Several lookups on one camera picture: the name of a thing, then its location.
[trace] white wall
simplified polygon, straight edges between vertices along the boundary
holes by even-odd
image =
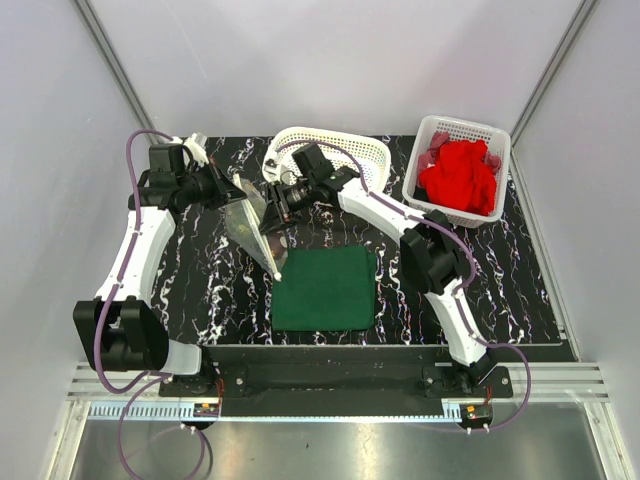
[[[150,116],[181,134],[292,125],[510,130],[579,0],[93,0]]]
[[[637,0],[600,2],[516,146],[586,360],[640,471]]]
[[[124,233],[136,125],[69,1],[6,2],[0,65],[0,478],[31,480],[81,357],[75,301]]]

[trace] folded green cloth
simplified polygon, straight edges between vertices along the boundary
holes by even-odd
[[[274,330],[365,330],[373,325],[376,256],[363,246],[289,250],[273,282]]]

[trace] black marble table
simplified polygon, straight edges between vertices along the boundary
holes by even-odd
[[[393,158],[386,193],[402,199],[402,180],[415,137],[381,137]],[[231,177],[240,173],[259,190],[270,138],[213,138],[207,150]],[[467,298],[480,330],[491,341],[557,344],[558,328],[513,181],[502,220],[476,230],[456,228],[471,248],[478,277]],[[366,331],[274,332],[272,279],[225,236],[220,212],[190,208],[164,252],[153,308],[171,338],[200,345],[340,344],[410,345],[445,341],[429,303],[398,272],[391,240],[351,214],[314,206],[287,233],[290,248],[366,245],[378,257],[374,326]]]

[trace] white basket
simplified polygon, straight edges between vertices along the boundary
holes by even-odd
[[[500,169],[496,173],[496,198],[495,209],[491,215],[485,217],[475,213],[468,213],[454,208],[447,208],[434,203],[422,202],[413,198],[418,179],[418,157],[425,153],[433,134],[436,132],[449,133],[451,140],[484,140],[492,155],[500,157]],[[455,225],[467,228],[478,228],[480,225],[495,222],[502,216],[504,209],[504,197],[507,191],[507,176],[509,173],[509,161],[511,160],[511,137],[504,130],[492,128],[480,123],[465,122],[455,118],[429,115],[420,123],[418,136],[413,144],[407,175],[402,185],[402,196],[407,203],[418,210],[431,212],[440,210],[449,221]]]
[[[304,127],[287,128],[275,136],[262,162],[262,175],[267,182],[279,180],[283,183],[294,183],[295,177],[301,176],[291,154],[303,145],[294,145],[276,153],[282,145],[295,140],[319,140],[343,148],[362,165],[364,179],[369,188],[378,192],[384,189],[391,166],[391,152],[384,143],[360,135]],[[346,165],[357,170],[349,157],[343,153],[325,146],[320,146],[320,149],[325,157],[331,160],[334,168],[338,169]],[[293,172],[293,175],[284,175],[286,172]]]

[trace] shiny floor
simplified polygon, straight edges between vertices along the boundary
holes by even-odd
[[[499,417],[514,410],[497,408]],[[135,452],[130,464],[140,477],[183,479],[196,464],[200,447],[186,432],[174,431],[148,443],[169,426],[125,423],[124,451]],[[530,405],[505,430],[471,437],[408,424],[220,422],[205,433],[214,461],[207,474],[207,455],[196,479],[605,478],[578,405]],[[87,423],[72,478],[129,478],[118,461],[116,422]]]

